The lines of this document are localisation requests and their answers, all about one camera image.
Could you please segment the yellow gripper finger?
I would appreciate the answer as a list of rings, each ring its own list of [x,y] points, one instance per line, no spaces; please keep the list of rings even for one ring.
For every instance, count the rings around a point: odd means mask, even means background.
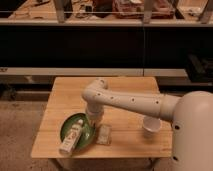
[[[91,129],[96,130],[96,128],[97,128],[97,121],[96,120],[88,119],[88,123],[89,123],[89,126],[90,126]]]

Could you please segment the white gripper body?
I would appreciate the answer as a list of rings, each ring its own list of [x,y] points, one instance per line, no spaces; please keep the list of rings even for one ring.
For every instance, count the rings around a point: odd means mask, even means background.
[[[99,108],[97,110],[92,110],[89,107],[86,108],[87,119],[96,120],[97,125],[101,122],[104,114],[104,109]]]

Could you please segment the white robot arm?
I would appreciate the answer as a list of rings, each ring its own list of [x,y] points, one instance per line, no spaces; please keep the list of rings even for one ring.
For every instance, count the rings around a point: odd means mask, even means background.
[[[98,78],[83,90],[82,98],[91,124],[103,115],[105,105],[170,122],[172,171],[213,171],[213,93],[193,91],[178,97],[118,92]]]

